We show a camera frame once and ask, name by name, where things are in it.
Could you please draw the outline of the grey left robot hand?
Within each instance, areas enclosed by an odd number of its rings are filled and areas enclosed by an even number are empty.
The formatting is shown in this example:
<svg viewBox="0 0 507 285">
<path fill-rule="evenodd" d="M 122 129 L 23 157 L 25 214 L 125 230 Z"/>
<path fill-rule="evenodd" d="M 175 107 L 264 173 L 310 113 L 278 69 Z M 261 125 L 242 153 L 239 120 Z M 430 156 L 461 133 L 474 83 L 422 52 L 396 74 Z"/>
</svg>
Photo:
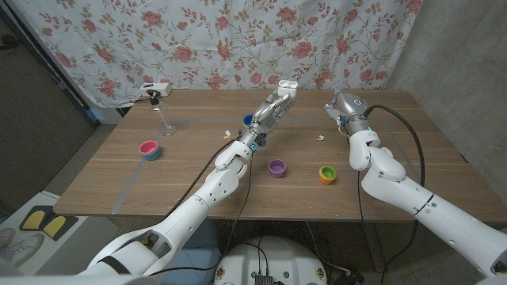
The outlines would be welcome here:
<svg viewBox="0 0 507 285">
<path fill-rule="evenodd" d="M 249 129 L 239 141 L 248 147 L 261 145 L 264 138 L 273 132 L 281 118 L 295 103 L 296 91 L 272 91 L 265 102 L 253 114 Z"/>
</svg>

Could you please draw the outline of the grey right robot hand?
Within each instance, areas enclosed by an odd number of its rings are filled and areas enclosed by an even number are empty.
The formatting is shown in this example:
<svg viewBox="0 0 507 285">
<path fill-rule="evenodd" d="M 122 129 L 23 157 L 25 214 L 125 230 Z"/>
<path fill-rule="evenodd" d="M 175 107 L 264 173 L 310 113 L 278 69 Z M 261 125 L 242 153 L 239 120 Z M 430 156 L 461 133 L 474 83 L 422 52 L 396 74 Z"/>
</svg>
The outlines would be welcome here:
<svg viewBox="0 0 507 285">
<path fill-rule="evenodd" d="M 359 131 L 372 129 L 364 116 L 368 108 L 368 104 L 358 95 L 340 92 L 331 103 L 325 105 L 324 110 L 331 119 L 337 121 L 345 135 L 352 136 Z"/>
</svg>

